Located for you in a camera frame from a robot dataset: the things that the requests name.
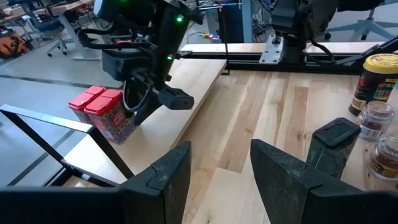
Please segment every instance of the yellow lid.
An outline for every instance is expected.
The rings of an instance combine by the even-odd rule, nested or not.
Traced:
[[[365,60],[363,67],[376,73],[398,73],[398,55],[376,54],[369,56]]]

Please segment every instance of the chair wheel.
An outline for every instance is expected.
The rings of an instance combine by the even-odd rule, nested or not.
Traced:
[[[330,40],[331,38],[331,34],[330,33],[326,33],[325,34],[325,40]]]

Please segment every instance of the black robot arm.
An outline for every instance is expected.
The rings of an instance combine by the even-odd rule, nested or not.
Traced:
[[[202,24],[198,11],[191,11],[178,0],[97,0],[95,14],[113,23],[109,30],[84,29],[80,42],[103,50],[103,69],[115,80],[124,82],[124,105],[127,114],[136,113],[140,125],[157,108],[190,110],[192,96],[165,84],[170,68],[190,21]],[[85,34],[105,35],[115,27],[128,27],[132,42],[92,44]]]

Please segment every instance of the office chair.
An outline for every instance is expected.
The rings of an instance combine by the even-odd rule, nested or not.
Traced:
[[[384,4],[392,4],[395,2],[398,2],[398,0],[386,0],[385,2],[379,4],[378,6],[381,6]],[[354,34],[350,38],[350,41],[355,41],[359,36],[361,36],[361,40],[366,40],[366,38],[368,37],[368,34],[370,32],[380,35],[388,40],[393,39],[396,35],[387,31],[385,28],[398,27],[398,23],[374,21],[373,15],[374,15],[374,11],[375,11],[376,7],[371,9],[368,18],[365,20],[360,19],[355,24],[348,24],[348,25],[341,26],[341,27],[334,27],[331,29],[327,29],[326,33],[325,33],[325,39],[329,40],[331,38],[330,32],[349,31],[349,30],[354,31]]]

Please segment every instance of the table leg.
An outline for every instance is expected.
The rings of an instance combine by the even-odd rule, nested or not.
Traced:
[[[80,44],[79,38],[75,34],[74,28],[70,25],[68,19],[63,14],[59,15],[59,19],[60,22],[65,26],[69,36],[72,38],[77,50],[80,53],[80,55],[77,55],[74,58],[75,60],[101,60],[101,52],[99,52],[99,50],[87,49]]]

